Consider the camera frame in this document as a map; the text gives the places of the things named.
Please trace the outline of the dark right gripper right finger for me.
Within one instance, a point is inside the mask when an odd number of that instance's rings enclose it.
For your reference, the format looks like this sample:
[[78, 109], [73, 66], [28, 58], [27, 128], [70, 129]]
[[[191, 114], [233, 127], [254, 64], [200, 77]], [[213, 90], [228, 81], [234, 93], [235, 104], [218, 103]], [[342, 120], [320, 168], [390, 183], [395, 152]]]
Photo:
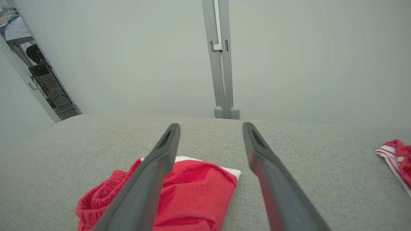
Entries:
[[258, 177], [272, 231], [329, 231], [323, 217], [257, 128], [243, 123], [248, 164]]

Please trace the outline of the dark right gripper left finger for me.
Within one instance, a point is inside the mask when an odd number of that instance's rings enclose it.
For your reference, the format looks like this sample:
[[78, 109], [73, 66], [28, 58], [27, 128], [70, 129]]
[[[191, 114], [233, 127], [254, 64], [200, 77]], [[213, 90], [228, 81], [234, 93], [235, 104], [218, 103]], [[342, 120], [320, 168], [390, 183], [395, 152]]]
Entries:
[[173, 170], [180, 125], [171, 124], [104, 212], [94, 231], [151, 231], [164, 179]]

